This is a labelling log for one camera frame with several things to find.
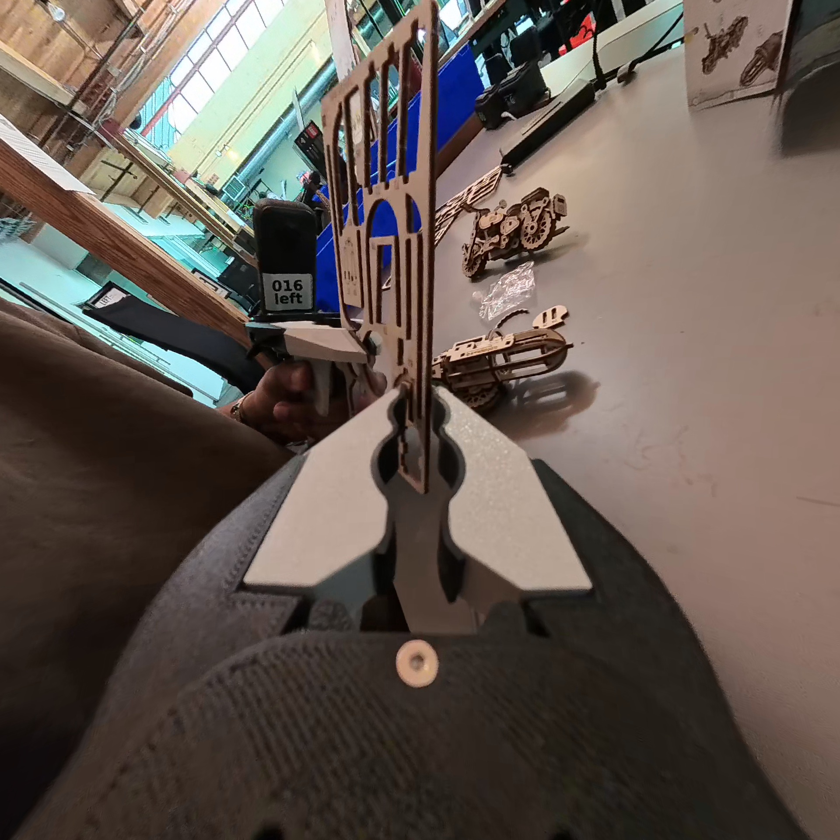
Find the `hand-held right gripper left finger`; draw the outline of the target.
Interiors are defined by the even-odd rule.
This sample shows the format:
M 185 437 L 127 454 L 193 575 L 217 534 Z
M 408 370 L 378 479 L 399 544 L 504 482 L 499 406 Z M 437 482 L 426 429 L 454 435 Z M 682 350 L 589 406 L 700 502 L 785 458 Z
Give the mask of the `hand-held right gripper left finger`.
M 338 602 L 355 620 L 396 570 L 386 495 L 400 466 L 405 388 L 395 388 L 304 456 L 255 552 L 247 591 Z

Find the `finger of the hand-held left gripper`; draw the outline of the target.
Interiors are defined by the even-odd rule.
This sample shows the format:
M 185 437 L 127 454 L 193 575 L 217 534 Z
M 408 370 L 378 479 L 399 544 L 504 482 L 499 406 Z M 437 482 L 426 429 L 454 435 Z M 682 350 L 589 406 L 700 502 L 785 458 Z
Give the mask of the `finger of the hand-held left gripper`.
M 381 397 L 388 389 L 389 374 L 384 357 L 384 344 L 377 332 L 354 335 L 358 344 L 365 351 L 365 362 L 354 363 L 356 397 Z
M 333 391 L 333 370 L 344 377 L 349 390 L 357 374 L 364 371 L 369 355 L 352 331 L 325 324 L 291 324 L 283 328 L 283 343 L 296 361 L 311 368 L 313 404 L 320 417 L 329 414 Z

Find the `wooden parts sheet with slots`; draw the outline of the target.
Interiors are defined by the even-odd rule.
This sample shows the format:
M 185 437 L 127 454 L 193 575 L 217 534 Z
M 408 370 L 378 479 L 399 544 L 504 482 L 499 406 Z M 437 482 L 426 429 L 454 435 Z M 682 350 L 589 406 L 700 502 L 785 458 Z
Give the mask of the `wooden parts sheet with slots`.
M 418 2 L 322 100 L 343 325 L 383 339 L 404 387 L 399 473 L 429 489 L 433 387 L 438 7 Z

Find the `grey desk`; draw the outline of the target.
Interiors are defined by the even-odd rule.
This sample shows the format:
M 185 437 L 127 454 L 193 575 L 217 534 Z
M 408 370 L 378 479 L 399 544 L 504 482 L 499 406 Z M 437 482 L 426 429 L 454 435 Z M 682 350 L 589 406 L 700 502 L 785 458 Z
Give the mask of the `grey desk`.
M 485 201 L 564 194 L 531 312 L 560 372 L 491 421 L 654 567 L 812 838 L 838 838 L 838 148 L 784 155 L 772 98 L 693 112 L 644 63 Z

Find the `person's left hand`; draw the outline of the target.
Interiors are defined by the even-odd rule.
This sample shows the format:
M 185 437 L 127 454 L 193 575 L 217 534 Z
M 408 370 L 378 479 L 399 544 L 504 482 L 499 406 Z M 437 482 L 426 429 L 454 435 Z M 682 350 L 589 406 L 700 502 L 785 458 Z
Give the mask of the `person's left hand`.
M 318 443 L 366 408 L 372 397 L 352 395 L 350 407 L 344 377 L 332 373 L 332 393 L 327 416 L 313 404 L 312 370 L 306 361 L 281 362 L 263 375 L 238 409 L 242 423 L 275 444 L 288 446 Z

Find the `black printed box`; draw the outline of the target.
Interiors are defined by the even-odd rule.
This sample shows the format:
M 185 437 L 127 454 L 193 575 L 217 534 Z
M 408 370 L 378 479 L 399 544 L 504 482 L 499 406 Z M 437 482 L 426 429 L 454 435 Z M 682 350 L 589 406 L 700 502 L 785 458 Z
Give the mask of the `black printed box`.
M 295 146 L 309 170 L 319 173 L 322 181 L 326 182 L 328 168 L 321 128 L 312 120 L 307 122 L 296 137 Z

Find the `wooden sidecar model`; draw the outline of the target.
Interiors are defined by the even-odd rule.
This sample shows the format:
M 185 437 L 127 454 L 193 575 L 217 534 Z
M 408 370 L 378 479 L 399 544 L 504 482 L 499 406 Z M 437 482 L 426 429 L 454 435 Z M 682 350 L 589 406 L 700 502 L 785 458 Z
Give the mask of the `wooden sidecar model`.
M 488 335 L 455 343 L 433 360 L 432 383 L 479 414 L 489 413 L 510 382 L 555 371 L 572 343 L 553 328 Z

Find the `crumpled clear plastic bag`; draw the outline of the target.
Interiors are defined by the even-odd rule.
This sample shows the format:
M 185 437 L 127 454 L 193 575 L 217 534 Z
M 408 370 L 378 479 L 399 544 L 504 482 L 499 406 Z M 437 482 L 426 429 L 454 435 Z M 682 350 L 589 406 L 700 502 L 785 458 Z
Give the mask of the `crumpled clear plastic bag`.
M 479 303 L 479 317 L 496 324 L 505 313 L 523 308 L 536 289 L 534 262 L 521 263 L 498 279 Z

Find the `wooden beam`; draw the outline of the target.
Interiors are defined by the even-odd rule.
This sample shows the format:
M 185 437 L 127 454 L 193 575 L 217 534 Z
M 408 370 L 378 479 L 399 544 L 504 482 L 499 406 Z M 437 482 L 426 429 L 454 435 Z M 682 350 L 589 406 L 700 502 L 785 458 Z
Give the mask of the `wooden beam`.
M 95 195 L 64 192 L 1 143 L 2 192 L 98 257 L 177 316 L 249 346 L 239 310 L 109 210 Z

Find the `wooden motorcycle model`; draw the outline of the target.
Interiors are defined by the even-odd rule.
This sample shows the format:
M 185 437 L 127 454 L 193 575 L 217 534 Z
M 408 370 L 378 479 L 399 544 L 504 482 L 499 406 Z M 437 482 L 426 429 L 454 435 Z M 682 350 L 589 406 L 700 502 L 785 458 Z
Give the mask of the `wooden motorcycle model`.
M 462 247 L 461 261 L 461 269 L 471 281 L 484 271 L 488 262 L 532 255 L 568 229 L 562 225 L 568 215 L 565 196 L 551 194 L 544 187 L 510 206 L 504 201 L 493 209 L 465 203 L 463 209 L 474 216 L 469 240 Z

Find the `white standing poster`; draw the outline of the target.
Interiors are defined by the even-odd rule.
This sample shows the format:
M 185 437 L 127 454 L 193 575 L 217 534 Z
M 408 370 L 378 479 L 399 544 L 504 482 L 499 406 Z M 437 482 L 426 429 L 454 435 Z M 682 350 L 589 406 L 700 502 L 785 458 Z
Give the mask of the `white standing poster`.
M 339 81 L 348 77 L 355 68 L 357 58 L 352 38 L 352 24 L 345 1 L 325 1 L 332 60 Z

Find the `white paper notice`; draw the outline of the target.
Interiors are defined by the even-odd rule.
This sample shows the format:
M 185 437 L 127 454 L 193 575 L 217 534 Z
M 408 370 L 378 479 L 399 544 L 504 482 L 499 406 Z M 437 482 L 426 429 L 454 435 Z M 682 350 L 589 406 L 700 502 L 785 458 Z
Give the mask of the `white paper notice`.
M 61 164 L 54 161 L 29 137 L 21 133 L 8 119 L 1 116 L 1 143 L 4 148 L 14 151 L 18 157 L 36 168 L 49 178 L 61 190 L 67 193 L 95 195 Z

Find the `black equipment box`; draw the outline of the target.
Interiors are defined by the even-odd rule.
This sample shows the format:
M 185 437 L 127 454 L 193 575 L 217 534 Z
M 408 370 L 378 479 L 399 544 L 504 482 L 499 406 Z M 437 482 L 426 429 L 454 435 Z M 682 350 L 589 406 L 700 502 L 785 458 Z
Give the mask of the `black equipment box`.
M 552 98 L 539 61 L 512 69 L 475 100 L 475 114 L 484 130 L 496 130 L 508 119 L 519 119 L 549 103 Z

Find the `white table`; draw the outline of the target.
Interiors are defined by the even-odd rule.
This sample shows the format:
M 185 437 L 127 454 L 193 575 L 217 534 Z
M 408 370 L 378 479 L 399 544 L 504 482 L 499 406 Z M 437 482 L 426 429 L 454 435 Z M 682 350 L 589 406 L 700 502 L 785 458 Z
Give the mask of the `white table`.
M 670 45 L 684 35 L 680 1 L 654 1 L 620 19 L 597 36 L 598 58 L 606 74 L 646 54 L 650 49 Z M 553 97 L 560 97 L 576 81 L 593 81 L 595 70 L 589 38 L 582 45 L 542 68 Z

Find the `white printed model box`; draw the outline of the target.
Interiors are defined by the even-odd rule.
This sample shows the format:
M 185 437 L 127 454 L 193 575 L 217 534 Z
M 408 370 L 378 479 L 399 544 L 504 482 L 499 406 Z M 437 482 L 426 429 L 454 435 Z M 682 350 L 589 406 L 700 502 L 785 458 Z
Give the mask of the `white printed model box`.
M 838 150 L 838 1 L 683 6 L 690 110 L 771 96 L 784 155 Z

